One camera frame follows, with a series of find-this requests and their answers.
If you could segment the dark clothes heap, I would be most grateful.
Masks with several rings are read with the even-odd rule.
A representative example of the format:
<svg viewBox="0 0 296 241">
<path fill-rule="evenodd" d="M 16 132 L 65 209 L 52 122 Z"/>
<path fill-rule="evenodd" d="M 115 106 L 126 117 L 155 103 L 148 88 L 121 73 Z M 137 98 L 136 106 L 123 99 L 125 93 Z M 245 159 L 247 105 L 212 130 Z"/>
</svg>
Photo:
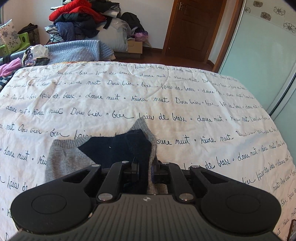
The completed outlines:
<svg viewBox="0 0 296 241">
<path fill-rule="evenodd" d="M 114 52 L 142 54 L 149 44 L 148 32 L 137 15 L 121 13 L 120 3 L 112 1 L 63 1 L 51 8 L 51 25 L 45 27 L 50 43 L 74 40 L 100 40 Z"/>
</svg>

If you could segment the black bag on chair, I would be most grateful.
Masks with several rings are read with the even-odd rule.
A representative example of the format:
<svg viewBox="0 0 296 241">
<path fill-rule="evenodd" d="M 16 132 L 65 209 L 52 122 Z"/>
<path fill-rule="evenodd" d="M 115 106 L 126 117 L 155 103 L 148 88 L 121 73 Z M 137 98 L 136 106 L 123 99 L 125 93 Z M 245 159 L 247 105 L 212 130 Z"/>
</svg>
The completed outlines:
<svg viewBox="0 0 296 241">
<path fill-rule="evenodd" d="M 23 27 L 21 30 L 18 31 L 19 35 L 23 33 L 28 33 L 31 46 L 41 44 L 38 25 L 29 23 L 29 25 Z"/>
</svg>

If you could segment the pink purple garment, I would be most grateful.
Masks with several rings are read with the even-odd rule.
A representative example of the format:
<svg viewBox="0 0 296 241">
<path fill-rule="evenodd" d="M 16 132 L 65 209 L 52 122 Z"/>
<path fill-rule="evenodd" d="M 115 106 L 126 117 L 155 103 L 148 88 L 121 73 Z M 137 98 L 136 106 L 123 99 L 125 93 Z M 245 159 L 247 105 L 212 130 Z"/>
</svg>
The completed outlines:
<svg viewBox="0 0 296 241">
<path fill-rule="evenodd" d="M 16 58 L 12 60 L 10 63 L 3 64 L 0 66 L 0 77 L 10 76 L 13 71 L 16 71 L 22 67 L 22 60 L 20 58 Z"/>
</svg>

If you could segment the green plastic chair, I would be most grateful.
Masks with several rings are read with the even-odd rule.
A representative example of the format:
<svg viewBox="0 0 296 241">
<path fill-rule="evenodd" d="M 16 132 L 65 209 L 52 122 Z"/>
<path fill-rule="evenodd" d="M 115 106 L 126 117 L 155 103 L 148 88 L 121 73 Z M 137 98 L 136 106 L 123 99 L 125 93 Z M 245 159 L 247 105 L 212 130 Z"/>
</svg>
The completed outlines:
<svg viewBox="0 0 296 241">
<path fill-rule="evenodd" d="M 30 46 L 29 35 L 27 32 L 18 36 L 18 40 L 14 44 L 5 43 L 1 40 L 1 57 L 8 54 L 16 53 L 27 49 Z"/>
</svg>

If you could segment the red puffer jacket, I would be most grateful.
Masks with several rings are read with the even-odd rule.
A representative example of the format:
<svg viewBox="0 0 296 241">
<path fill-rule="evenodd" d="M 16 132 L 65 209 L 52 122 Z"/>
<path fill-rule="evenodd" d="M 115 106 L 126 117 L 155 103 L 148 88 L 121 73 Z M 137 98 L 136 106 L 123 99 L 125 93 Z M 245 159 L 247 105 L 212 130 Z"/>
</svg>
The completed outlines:
<svg viewBox="0 0 296 241">
<path fill-rule="evenodd" d="M 87 0 L 74 0 L 62 7 L 56 9 L 49 15 L 49 21 L 55 21 L 62 14 L 88 14 L 91 15 L 95 23 L 101 23 L 106 21 L 106 17 L 101 13 L 92 9 L 92 3 Z"/>
</svg>

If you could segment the cardboard box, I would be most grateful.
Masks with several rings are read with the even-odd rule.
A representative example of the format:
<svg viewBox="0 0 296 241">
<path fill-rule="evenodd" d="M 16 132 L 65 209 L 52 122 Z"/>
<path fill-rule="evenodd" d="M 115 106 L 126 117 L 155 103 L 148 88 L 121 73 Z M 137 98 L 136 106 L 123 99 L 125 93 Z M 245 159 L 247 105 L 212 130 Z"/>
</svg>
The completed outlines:
<svg viewBox="0 0 296 241">
<path fill-rule="evenodd" d="M 142 54 L 142 47 L 143 47 L 142 42 L 138 42 L 130 39 L 127 41 L 127 45 L 128 45 L 128 51 L 127 51 L 128 53 Z"/>
</svg>

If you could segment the grey navy knit sweater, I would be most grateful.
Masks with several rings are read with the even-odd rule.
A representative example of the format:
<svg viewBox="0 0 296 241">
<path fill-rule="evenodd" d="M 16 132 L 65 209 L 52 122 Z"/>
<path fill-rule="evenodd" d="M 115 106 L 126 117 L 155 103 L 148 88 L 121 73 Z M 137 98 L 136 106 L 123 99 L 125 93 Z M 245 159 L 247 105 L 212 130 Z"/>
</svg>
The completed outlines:
<svg viewBox="0 0 296 241">
<path fill-rule="evenodd" d="M 54 140 L 47 159 L 45 181 L 50 182 L 87 166 L 129 161 L 139 168 L 136 184 L 145 194 L 167 194 L 165 184 L 153 180 L 152 166 L 157 162 L 157 139 L 144 118 L 138 118 L 128 132 L 113 137 L 82 137 Z"/>
</svg>

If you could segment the brown wooden door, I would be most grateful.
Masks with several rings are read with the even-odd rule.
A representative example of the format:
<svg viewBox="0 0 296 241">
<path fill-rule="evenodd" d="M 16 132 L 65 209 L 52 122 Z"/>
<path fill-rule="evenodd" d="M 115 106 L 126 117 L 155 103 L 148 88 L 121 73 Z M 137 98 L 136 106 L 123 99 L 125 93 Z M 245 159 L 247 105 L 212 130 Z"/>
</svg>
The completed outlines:
<svg viewBox="0 0 296 241">
<path fill-rule="evenodd" d="M 206 62 L 226 1 L 174 1 L 163 52 L 166 56 Z"/>
</svg>

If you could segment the light blue quilted blanket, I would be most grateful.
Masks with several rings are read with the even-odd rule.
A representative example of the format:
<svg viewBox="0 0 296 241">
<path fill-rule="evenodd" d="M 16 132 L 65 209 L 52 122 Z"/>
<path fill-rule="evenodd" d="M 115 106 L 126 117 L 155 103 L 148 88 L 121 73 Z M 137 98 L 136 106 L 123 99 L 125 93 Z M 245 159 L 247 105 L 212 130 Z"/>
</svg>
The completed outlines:
<svg viewBox="0 0 296 241">
<path fill-rule="evenodd" d="M 28 50 L 42 50 L 49 58 L 49 64 L 81 61 L 111 61 L 114 51 L 100 40 L 77 40 L 49 45 L 35 45 Z"/>
</svg>

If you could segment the folded dark clothes stack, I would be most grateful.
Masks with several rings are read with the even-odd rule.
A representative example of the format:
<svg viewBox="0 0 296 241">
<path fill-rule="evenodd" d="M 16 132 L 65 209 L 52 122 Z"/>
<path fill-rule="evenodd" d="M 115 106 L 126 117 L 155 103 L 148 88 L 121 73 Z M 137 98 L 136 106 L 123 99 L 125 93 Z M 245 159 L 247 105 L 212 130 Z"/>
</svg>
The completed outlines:
<svg viewBox="0 0 296 241">
<path fill-rule="evenodd" d="M 0 77 L 0 91 L 3 90 L 3 88 L 6 86 L 6 84 L 11 80 L 12 76 L 7 77 Z"/>
</svg>

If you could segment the white plastic bag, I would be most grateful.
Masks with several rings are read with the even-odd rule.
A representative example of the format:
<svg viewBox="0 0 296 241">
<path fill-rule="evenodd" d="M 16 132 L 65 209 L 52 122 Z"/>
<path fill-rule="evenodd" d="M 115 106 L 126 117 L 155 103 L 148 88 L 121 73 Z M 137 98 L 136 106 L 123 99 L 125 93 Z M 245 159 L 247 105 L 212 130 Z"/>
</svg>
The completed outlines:
<svg viewBox="0 0 296 241">
<path fill-rule="evenodd" d="M 28 47 L 22 57 L 24 67 L 44 66 L 49 61 L 49 50 L 41 44 Z"/>
</svg>

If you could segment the frosted glass wardrobe door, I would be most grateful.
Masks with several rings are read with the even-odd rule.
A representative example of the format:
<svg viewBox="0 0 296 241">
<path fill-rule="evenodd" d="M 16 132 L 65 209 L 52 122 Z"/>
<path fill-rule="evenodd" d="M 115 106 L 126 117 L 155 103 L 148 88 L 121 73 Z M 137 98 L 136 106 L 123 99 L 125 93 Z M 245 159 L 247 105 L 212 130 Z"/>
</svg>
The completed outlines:
<svg viewBox="0 0 296 241">
<path fill-rule="evenodd" d="M 285 1 L 244 1 L 219 72 L 238 79 L 295 148 L 295 10 Z"/>
</svg>

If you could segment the floral white pillow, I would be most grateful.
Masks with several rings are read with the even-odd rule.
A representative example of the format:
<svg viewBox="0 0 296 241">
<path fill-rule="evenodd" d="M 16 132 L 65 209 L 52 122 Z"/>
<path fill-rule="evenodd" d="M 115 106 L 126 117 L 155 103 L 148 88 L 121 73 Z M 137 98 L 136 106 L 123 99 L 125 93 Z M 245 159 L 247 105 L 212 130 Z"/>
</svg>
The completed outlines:
<svg viewBox="0 0 296 241">
<path fill-rule="evenodd" d="M 1 25 L 1 40 L 8 44 L 14 44 L 19 40 L 19 35 L 16 31 L 16 28 L 13 24 L 13 20 L 10 19 L 5 24 Z"/>
</svg>

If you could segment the white script-print quilt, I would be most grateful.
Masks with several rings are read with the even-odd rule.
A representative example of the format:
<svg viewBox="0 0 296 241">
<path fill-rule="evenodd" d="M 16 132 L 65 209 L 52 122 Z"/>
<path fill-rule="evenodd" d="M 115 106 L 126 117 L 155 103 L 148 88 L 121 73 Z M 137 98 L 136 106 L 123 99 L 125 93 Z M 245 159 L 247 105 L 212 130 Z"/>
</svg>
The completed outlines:
<svg viewBox="0 0 296 241">
<path fill-rule="evenodd" d="M 1 91 L 1 240 L 16 233 L 14 198 L 45 182 L 55 140 L 128 131 L 143 118 L 157 156 L 263 189 L 281 205 L 274 232 L 295 218 L 295 165 L 280 130 L 233 77 L 159 64 L 59 63 L 18 70 Z"/>
</svg>

